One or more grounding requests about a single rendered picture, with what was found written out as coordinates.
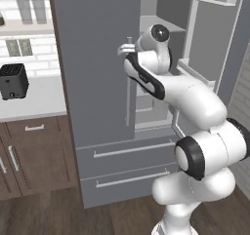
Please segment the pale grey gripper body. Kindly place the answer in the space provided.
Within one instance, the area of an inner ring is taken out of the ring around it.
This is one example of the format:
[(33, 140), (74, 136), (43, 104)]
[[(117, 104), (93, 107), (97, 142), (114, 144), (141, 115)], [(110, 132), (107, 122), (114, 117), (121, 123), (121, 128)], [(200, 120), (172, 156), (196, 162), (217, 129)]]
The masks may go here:
[(134, 44), (123, 44), (117, 49), (117, 54), (120, 56), (121, 54), (128, 54), (135, 52)]

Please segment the grey fridge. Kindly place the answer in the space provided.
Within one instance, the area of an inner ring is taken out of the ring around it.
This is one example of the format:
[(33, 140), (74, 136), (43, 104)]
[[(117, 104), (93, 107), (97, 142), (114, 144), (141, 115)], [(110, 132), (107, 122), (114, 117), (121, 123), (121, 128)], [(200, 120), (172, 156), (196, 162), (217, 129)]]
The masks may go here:
[[(181, 59), (184, 54), (188, 32), (190, 5), (190, 0), (141, 0), (140, 32), (139, 37), (133, 39), (133, 44), (136, 43), (140, 36), (143, 35), (143, 33), (152, 25), (162, 24), (166, 26), (170, 32), (168, 48), (170, 49), (170, 56), (172, 58), (169, 72), (173, 75), (187, 75), (180, 73), (177, 66), (179, 59)], [(131, 78), (130, 80), (136, 83), (135, 133), (132, 139), (122, 141), (169, 136), (177, 136), (178, 140), (180, 140), (183, 137), (193, 135), (199, 131), (199, 129), (194, 126), (194, 124), (186, 118), (183, 113), (177, 110), (177, 108), (163, 100), (153, 97), (150, 93), (145, 91), (139, 83)], [(67, 111), (65, 86), (63, 86), (63, 90)], [(77, 162), (76, 150), (78, 148), (74, 144), (71, 120), (68, 111), (67, 115), (69, 118), (74, 156)], [(174, 163), (179, 167), (176, 156)]]

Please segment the grey closed fridge door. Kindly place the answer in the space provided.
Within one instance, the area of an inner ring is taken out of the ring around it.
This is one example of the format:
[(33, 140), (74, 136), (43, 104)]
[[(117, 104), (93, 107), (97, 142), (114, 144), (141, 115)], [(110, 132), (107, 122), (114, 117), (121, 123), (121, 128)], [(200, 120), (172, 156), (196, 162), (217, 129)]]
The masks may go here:
[(132, 139), (136, 83), (117, 49), (139, 37), (141, 0), (50, 0), (63, 85), (77, 148)]

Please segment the brown wooden drawer front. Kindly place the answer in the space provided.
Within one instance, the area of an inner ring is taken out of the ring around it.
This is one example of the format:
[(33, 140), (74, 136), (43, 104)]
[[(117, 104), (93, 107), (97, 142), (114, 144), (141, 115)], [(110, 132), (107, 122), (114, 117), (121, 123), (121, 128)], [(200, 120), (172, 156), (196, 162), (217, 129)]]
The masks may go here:
[(60, 131), (67, 124), (67, 116), (53, 116), (45, 118), (35, 118), (35, 119), (26, 119), (20, 121), (7, 122), (6, 127), (12, 136), (17, 134), (24, 134), (25, 126), (35, 127), (44, 124), (44, 130), (32, 131), (32, 132), (43, 132), (43, 131)]

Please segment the grey open fridge door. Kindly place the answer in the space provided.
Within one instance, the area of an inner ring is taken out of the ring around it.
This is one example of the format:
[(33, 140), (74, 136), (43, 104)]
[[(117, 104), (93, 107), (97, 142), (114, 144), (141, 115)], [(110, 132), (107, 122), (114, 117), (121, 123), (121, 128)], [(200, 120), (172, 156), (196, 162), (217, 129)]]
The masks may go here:
[(250, 0), (190, 0), (180, 73), (191, 75), (229, 105), (250, 39)]

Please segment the black toaster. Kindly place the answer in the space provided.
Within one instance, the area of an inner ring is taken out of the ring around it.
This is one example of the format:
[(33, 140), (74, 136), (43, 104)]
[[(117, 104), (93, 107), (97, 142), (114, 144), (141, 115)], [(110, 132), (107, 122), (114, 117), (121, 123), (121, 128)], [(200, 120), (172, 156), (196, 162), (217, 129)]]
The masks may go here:
[(29, 83), (23, 63), (0, 67), (0, 94), (3, 100), (25, 98)]

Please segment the wooden wall shelf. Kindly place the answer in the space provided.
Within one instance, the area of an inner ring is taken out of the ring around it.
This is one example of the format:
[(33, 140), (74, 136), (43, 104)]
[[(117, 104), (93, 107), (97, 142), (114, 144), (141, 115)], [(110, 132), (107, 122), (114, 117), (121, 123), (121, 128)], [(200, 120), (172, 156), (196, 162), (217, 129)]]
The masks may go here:
[(53, 34), (54, 25), (52, 20), (46, 24), (23, 24), (21, 20), (7, 20), (5, 25), (0, 26), (0, 36)]

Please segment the grey glass jar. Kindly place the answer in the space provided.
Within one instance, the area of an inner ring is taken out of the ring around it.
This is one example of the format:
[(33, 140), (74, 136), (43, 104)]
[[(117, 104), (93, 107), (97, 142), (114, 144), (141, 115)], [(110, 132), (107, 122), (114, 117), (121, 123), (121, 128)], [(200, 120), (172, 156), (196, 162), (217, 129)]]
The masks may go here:
[(34, 13), (36, 16), (36, 20), (38, 24), (46, 24), (46, 8), (45, 8), (45, 0), (31, 0)]
[(29, 0), (16, 0), (23, 24), (33, 24)]

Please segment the grey short fridge drawer front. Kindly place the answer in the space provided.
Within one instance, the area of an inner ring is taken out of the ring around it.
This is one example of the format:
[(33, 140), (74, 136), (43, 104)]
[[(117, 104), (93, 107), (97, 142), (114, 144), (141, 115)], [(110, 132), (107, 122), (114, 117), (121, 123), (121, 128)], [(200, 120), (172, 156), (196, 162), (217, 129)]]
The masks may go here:
[(80, 184), (84, 208), (88, 209), (150, 195), (152, 183), (157, 177), (101, 188), (96, 187), (97, 181), (99, 183), (106, 183), (136, 176), (163, 173), (165, 171), (175, 173), (178, 169), (179, 167), (176, 163), (171, 163), (119, 174), (81, 179)]

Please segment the brown wooden cupboard door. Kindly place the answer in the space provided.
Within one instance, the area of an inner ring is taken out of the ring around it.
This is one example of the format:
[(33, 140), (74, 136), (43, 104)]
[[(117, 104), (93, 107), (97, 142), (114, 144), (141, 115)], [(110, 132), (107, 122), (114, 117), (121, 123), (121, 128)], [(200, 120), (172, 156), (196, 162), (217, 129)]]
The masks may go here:
[(2, 168), (0, 167), (0, 201), (21, 196), (18, 182), (7, 156), (5, 141), (6, 133), (3, 125), (0, 123), (0, 156), (2, 157), (5, 167), (7, 168), (7, 173), (4, 174)]
[[(18, 172), (8, 150), (10, 145), (20, 167)], [(7, 151), (23, 195), (69, 188), (76, 184), (72, 152), (59, 134), (11, 136)]]

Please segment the grey tall fridge drawer front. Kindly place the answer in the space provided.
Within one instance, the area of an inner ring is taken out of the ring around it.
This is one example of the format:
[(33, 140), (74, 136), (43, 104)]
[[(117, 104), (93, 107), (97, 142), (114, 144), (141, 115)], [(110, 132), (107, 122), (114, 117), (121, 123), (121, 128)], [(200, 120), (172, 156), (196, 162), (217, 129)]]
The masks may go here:
[(169, 136), (139, 140), (127, 140), (105, 145), (90, 146), (87, 148), (78, 148), (76, 150), (76, 156), (80, 177), (85, 179), (96, 176), (106, 176), (129, 172), (132, 170), (149, 168), (152, 166), (174, 163), (175, 144), (168, 147), (161, 147), (151, 150), (143, 150), (102, 158), (93, 157), (94, 151), (96, 151), (97, 154), (107, 153), (116, 150), (168, 143), (171, 140), (176, 143), (178, 137)]

